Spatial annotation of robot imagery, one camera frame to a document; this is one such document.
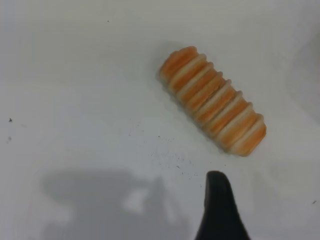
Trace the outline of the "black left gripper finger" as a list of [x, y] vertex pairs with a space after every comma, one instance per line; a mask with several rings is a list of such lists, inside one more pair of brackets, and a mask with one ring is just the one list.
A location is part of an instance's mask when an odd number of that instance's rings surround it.
[[204, 213], [197, 240], [249, 240], [230, 181], [221, 171], [206, 174]]

